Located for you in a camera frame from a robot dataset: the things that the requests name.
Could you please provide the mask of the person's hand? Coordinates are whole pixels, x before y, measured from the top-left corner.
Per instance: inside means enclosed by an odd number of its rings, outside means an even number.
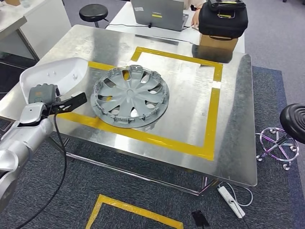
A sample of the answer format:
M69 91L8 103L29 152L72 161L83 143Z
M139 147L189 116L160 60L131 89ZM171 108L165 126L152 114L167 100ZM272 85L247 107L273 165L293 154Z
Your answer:
M197 8L196 11L194 12L192 20L191 20L191 26L193 27L198 27L199 26L199 14L200 12L201 8Z

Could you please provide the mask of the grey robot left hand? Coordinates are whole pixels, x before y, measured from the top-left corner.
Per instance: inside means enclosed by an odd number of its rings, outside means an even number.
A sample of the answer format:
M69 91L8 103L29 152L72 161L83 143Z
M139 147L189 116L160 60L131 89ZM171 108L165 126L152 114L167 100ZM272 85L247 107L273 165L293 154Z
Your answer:
M60 93L56 84L38 84L29 90L29 104L41 102L47 105L51 105L60 102Z

